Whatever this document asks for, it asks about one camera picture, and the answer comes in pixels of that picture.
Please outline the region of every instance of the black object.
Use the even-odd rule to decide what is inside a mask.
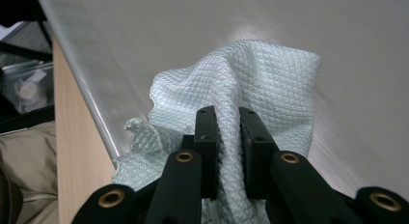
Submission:
[[[271,223],[409,223],[409,204],[399,195],[379,187],[360,189],[355,200],[340,194],[304,156],[280,151],[256,112],[240,108],[240,116],[247,197],[266,200]],[[73,223],[200,223],[201,198],[217,193],[220,140],[214,107],[199,110],[196,121],[195,135],[183,137],[158,182],[137,192],[102,187]],[[102,206],[105,200],[115,206]]]
[[[0,0],[1,25],[10,27],[18,21],[36,21],[39,24],[45,40],[52,48],[51,39],[42,24],[45,20],[45,14],[38,0]],[[52,54],[15,46],[5,42],[0,42],[0,51],[29,59],[41,61],[52,60]]]
[[[0,121],[0,133],[30,128],[42,123],[55,120],[54,105],[31,111],[22,115],[9,117],[8,120]]]

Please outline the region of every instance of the white tabletop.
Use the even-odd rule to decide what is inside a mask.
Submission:
[[[124,123],[147,118],[158,72],[264,40],[322,57],[309,156],[321,175],[350,196],[379,185],[409,199],[409,0],[41,4],[112,158],[129,151]]]

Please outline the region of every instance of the microfiber towel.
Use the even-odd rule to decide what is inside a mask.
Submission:
[[[216,200],[202,201],[202,223],[268,223],[264,202],[246,197],[238,107],[256,111],[281,150],[307,155],[319,65],[308,51],[240,41],[192,67],[160,72],[150,88],[149,122],[125,126],[133,133],[131,152],[115,160],[113,182],[138,190],[159,178],[182,135],[194,133],[196,112],[214,105],[222,141],[219,187]]]

